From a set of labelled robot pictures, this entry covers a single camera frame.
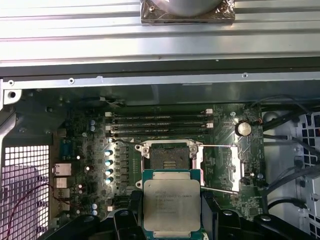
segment cable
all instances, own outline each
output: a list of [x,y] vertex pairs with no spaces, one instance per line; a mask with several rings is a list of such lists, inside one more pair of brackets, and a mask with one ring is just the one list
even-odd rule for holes
[[262,98],[262,99],[260,99],[258,101],[255,101],[254,103],[252,103],[250,105],[250,108],[253,108],[255,105],[257,105],[259,103],[262,103],[264,101],[271,100],[271,99],[279,99],[279,98],[291,99],[293,101],[293,103],[295,103],[297,106],[299,106],[303,111],[305,111],[309,115],[312,114],[312,111],[307,109],[305,106],[303,106],[301,103],[299,103],[293,96],[290,96],[290,95],[274,95],[274,96],[269,96],[269,97],[266,97],[266,98]]
[[[320,106],[319,105],[314,105],[312,106],[311,110],[313,112],[319,112],[320,111]],[[264,125],[263,125],[263,131],[267,131],[267,130],[270,130],[270,129],[274,129],[282,124],[285,124],[286,122],[290,121],[290,120],[293,120],[293,119],[296,119],[298,118],[299,116],[305,114],[306,112],[302,109],[297,109],[295,111],[291,111],[283,116],[280,116],[278,118],[275,118],[271,121],[268,121],[266,122]]]
[[[36,187],[32,188],[32,189],[29,190],[23,197],[21,197],[21,198],[18,200],[18,202],[15,204],[15,206],[13,207],[12,213],[11,213],[11,215],[10,215],[10,217],[9,217],[9,222],[8,222],[6,237],[4,238],[5,240],[9,240],[10,231],[11,231],[11,227],[12,227],[11,224],[12,224],[12,221],[13,221],[13,218],[14,218],[14,215],[15,215],[15,212],[16,212],[19,204],[20,204],[23,200],[25,200],[34,190],[37,190],[38,188],[41,188],[41,187],[43,187],[43,186],[49,186],[49,187],[52,189],[52,195],[54,194],[54,192],[53,192],[53,191],[54,191],[54,187],[53,187],[52,185],[50,185],[49,183],[43,183],[43,184],[41,184],[41,185],[39,185],[39,186],[36,186]],[[62,200],[62,199],[60,199],[60,198],[57,198],[57,197],[55,197],[55,196],[53,196],[53,198],[56,199],[57,201],[63,202],[63,203],[65,203],[65,204],[68,204],[68,205],[71,206],[71,204],[70,204],[69,202],[66,202],[66,201],[64,201],[64,200]]]
[[[265,139],[274,139],[274,140],[286,140],[288,141],[288,136],[286,135],[269,135],[269,134],[263,134],[263,137]],[[311,154],[316,155],[316,156],[320,156],[320,151],[318,151],[317,149],[315,149],[314,147],[310,146],[309,144],[301,141],[300,139],[296,138],[296,137],[292,137],[291,141],[294,141],[298,144],[300,144],[302,147],[304,147],[306,150],[308,150]]]
[[268,209],[268,197],[267,195],[261,194],[261,202],[262,202],[262,211],[264,214],[269,214]]
[[306,167],[300,171],[294,172],[288,176],[281,178],[280,180],[275,182],[272,186],[269,186],[266,190],[263,190],[261,194],[263,196],[267,196],[277,188],[280,188],[281,186],[291,182],[292,180],[300,178],[304,175],[319,173],[319,171],[320,171],[320,165]]
[[286,199],[273,201],[268,205],[268,209],[271,209],[278,204],[293,204],[300,209],[307,209],[306,203],[297,198],[286,198]]
[[278,181],[279,179],[282,179],[285,175],[287,175],[288,173],[290,173],[292,170],[301,170],[300,167],[298,166],[292,166],[287,168],[286,170],[284,170],[282,173],[279,174],[279,176],[272,182],[269,184],[269,186],[272,186],[273,183],[275,183],[276,181]]

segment ram slot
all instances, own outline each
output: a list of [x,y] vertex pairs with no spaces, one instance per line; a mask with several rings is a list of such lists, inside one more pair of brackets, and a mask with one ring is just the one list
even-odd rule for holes
[[152,123],[172,123],[172,124],[183,124],[183,123],[206,123],[208,121],[210,121],[211,119],[206,117],[206,118],[197,118],[197,119],[188,119],[188,118],[184,118],[184,119],[167,119],[167,118],[158,118],[158,119],[148,119],[148,120],[134,120],[134,121],[117,121],[117,120],[111,120],[110,123],[114,124],[114,125],[135,125],[135,124],[152,124]]
[[189,121],[197,121],[202,119],[208,119],[211,116],[208,115],[154,115],[154,116],[128,116],[128,117],[113,117],[112,121],[115,123],[125,123],[125,122],[143,122],[143,121],[161,121],[161,120],[172,120],[172,121],[179,121],[188,119]]
[[128,138],[128,137],[170,137],[170,136],[199,136],[208,135],[210,133],[208,128],[190,129],[153,129],[150,131],[123,131],[121,133],[111,134],[115,138]]
[[137,112],[137,113],[133,113],[133,112],[128,112],[128,113],[113,113],[112,116],[116,117],[116,118],[128,118],[128,117],[154,117],[154,116],[159,116],[159,115],[163,115],[163,116],[198,116],[198,115],[212,115],[211,113],[207,113],[207,110],[204,111],[183,111],[183,112],[176,112],[176,111],[166,111],[166,112]]
[[194,125],[194,126],[176,126],[174,128],[169,128],[170,126],[156,126],[156,127],[117,127],[111,128],[112,134],[121,134],[128,132],[147,132],[147,131],[186,131],[186,130],[197,130],[201,129],[203,125]]
[[146,130],[146,129],[164,129],[164,128],[175,128],[175,129],[184,129],[184,128],[202,128],[206,127],[208,122],[184,122],[184,123],[145,123],[145,124],[116,124],[111,125],[113,130]]

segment perforated metal grille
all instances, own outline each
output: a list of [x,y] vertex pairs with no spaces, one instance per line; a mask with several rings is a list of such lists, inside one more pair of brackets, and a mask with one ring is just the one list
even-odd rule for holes
[[[49,146],[6,147],[1,175],[0,239],[17,202],[49,181]],[[35,240],[48,228],[49,187],[33,190],[15,210],[9,240]]]
[[[314,112],[311,116],[305,115],[302,126],[302,141],[313,148],[320,146],[320,112]],[[314,166],[319,164],[318,157],[312,155],[307,149],[303,149],[304,165]]]

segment black cable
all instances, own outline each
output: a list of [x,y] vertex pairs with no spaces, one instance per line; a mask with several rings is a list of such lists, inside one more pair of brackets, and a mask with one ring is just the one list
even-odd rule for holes
[[268,209],[271,209],[278,204],[293,204],[300,209],[307,209],[306,203],[297,198],[286,198],[286,199],[273,201],[268,205]]
[[[319,112],[320,111],[320,106],[319,105],[314,105],[311,110],[313,112]],[[285,124],[286,122],[289,122],[293,119],[298,118],[299,116],[305,114],[306,112],[302,109],[297,109],[295,111],[291,111],[283,116],[280,116],[278,118],[275,118],[271,121],[268,121],[266,123],[263,124],[263,131],[267,131],[270,129],[274,129],[282,124]]]
[[250,108],[253,108],[255,105],[262,103],[264,101],[267,100],[271,100],[271,99],[281,99],[281,98],[287,98],[287,99],[291,99],[293,101],[294,104],[296,104],[297,106],[299,106],[304,112],[308,113],[309,115],[312,114],[312,111],[310,111],[309,109],[307,109],[305,106],[303,106],[301,103],[299,103],[293,96],[290,95],[274,95],[274,96],[269,96],[266,98],[262,98],[258,101],[255,101],[254,103],[252,103],[250,105]]
[[[286,135],[269,135],[269,134],[263,134],[263,137],[265,139],[274,139],[274,140],[289,140],[288,136]],[[309,144],[301,141],[300,139],[296,137],[292,137],[291,141],[294,141],[298,144],[300,144],[302,147],[304,147],[306,150],[308,150],[311,154],[320,156],[320,151],[315,149],[314,147],[310,146]]]
[[274,183],[276,183],[278,180],[282,179],[284,176],[286,176],[288,173],[290,173],[292,170],[297,170],[300,171],[301,167],[298,166],[291,166],[289,168],[287,168],[286,170],[284,170],[282,173],[279,174],[279,176],[272,182],[269,184],[269,187],[272,186]]
[[315,173],[318,173],[319,171],[320,171],[320,165],[306,167],[300,171],[294,172],[288,176],[281,178],[280,180],[275,182],[272,186],[268,187],[266,190],[263,190],[261,192],[261,194],[263,196],[267,196],[268,194],[270,194],[271,192],[273,192],[277,188],[280,188],[281,186],[291,182],[292,180],[300,178],[304,175],[315,174]]
[[268,197],[267,195],[261,195],[261,201],[262,201],[262,211],[264,214],[269,214],[269,208],[268,208]]

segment screw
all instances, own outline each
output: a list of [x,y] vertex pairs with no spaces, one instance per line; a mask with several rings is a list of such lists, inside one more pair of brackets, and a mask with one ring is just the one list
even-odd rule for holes
[[271,218],[269,216],[261,216],[260,218],[265,222],[270,222],[271,221]]
[[258,173],[258,175],[256,176],[258,179],[263,179],[264,175],[262,173]]
[[226,210],[226,211],[223,211],[223,214],[226,215],[226,216],[231,216],[232,215],[232,211]]
[[71,77],[69,78],[69,84],[74,84],[75,83],[75,80]]
[[154,6],[149,7],[149,12],[153,13],[156,10],[156,8]]
[[194,153],[197,151],[197,148],[195,146],[190,147],[190,152]]

